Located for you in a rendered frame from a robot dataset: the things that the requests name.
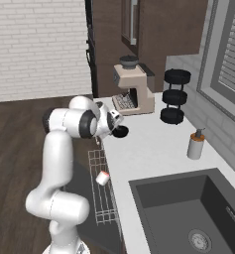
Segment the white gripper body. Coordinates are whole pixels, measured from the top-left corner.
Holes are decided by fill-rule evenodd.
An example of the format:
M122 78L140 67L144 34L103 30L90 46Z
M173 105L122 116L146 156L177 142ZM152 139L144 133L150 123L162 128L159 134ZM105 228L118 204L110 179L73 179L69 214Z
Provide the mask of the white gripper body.
M118 133L120 131L120 123L123 121L124 117L121 115L107 115L107 125L109 129L109 133Z

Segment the black three-tier stand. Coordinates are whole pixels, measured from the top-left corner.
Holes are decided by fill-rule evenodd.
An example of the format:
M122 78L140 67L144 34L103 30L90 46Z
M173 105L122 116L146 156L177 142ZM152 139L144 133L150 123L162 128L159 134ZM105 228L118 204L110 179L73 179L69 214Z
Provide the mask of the black three-tier stand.
M161 111L161 120L167 124L178 125L183 121L184 113L180 107L186 104L187 93L183 86L190 82L191 73L184 69L169 69L165 71L165 82L170 86L163 92L162 102L167 107Z

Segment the grey soap dispenser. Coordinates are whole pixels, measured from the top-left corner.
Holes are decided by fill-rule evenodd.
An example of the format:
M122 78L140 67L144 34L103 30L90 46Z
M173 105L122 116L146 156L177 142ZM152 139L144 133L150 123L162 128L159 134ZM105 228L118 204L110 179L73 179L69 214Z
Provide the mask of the grey soap dispenser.
M190 135L186 155L192 160L198 160L201 156L205 137L202 134L202 129L197 129Z

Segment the black bowl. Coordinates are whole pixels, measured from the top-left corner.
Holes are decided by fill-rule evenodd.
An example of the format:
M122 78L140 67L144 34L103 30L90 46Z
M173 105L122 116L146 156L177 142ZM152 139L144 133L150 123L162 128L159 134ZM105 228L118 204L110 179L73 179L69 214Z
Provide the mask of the black bowl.
M129 129L126 126L123 125L119 125L117 126L113 131L112 131L112 135L115 138L124 138L128 135L129 133Z

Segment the white cup with red rim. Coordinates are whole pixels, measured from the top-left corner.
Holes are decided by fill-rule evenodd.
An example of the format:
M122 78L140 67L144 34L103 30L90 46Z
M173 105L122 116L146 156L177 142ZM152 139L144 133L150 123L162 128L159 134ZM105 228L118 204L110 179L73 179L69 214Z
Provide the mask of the white cup with red rim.
M104 171L101 171L96 177L96 182L100 184L101 186L105 186L108 181L109 181L109 174Z

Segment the dark grey sink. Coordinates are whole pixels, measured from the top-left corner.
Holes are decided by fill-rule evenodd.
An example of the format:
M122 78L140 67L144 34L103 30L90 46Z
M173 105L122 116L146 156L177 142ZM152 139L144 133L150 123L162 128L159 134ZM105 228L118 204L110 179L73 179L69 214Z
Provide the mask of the dark grey sink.
M129 185L150 254L235 254L235 189L218 169Z

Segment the window with grey blinds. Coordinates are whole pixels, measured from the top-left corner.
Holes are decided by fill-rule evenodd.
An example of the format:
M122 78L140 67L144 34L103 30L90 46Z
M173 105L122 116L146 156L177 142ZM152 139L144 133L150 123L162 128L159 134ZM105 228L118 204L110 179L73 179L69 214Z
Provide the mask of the window with grey blinds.
M235 122L235 0L213 0L196 90Z

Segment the beige coffee machine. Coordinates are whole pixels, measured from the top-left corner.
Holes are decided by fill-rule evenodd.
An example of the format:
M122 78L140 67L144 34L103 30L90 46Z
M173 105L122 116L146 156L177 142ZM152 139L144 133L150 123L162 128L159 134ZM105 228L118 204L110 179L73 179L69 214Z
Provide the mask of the beige coffee machine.
M113 81L121 89L127 89L112 96L117 111L124 116L149 114L155 111L155 96L149 89L146 72L139 66L135 56L123 56L114 65Z

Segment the dark brown tall cupboard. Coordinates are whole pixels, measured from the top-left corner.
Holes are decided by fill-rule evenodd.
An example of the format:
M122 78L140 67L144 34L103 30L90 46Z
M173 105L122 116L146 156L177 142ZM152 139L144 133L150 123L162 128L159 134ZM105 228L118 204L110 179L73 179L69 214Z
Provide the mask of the dark brown tall cupboard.
M168 56L199 52L208 0L138 0L138 45L121 35L123 0L92 0L97 92L121 92L113 82L113 66L122 56L136 55L155 74L154 92L164 87Z

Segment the dark dishwasher door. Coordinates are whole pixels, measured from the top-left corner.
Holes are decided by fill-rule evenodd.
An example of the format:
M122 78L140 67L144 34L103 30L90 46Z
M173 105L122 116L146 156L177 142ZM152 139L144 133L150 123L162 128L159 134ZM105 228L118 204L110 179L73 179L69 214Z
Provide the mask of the dark dishwasher door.
M90 254L121 254L117 224L114 221L96 224L90 173L79 162L73 163L73 177L65 186L65 190L79 194L89 201L89 215L77 226L77 231L89 248Z

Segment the black built-in oven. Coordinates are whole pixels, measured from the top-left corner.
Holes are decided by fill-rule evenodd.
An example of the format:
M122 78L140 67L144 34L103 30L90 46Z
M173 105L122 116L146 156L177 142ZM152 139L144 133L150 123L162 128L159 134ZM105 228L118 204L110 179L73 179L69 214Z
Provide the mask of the black built-in oven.
M93 33L93 14L92 14L92 0L85 1L85 14L87 23L87 44L88 49L86 50L86 58L91 71L91 84L92 94L94 98L98 97L98 83L97 83L97 69L95 60L95 42Z

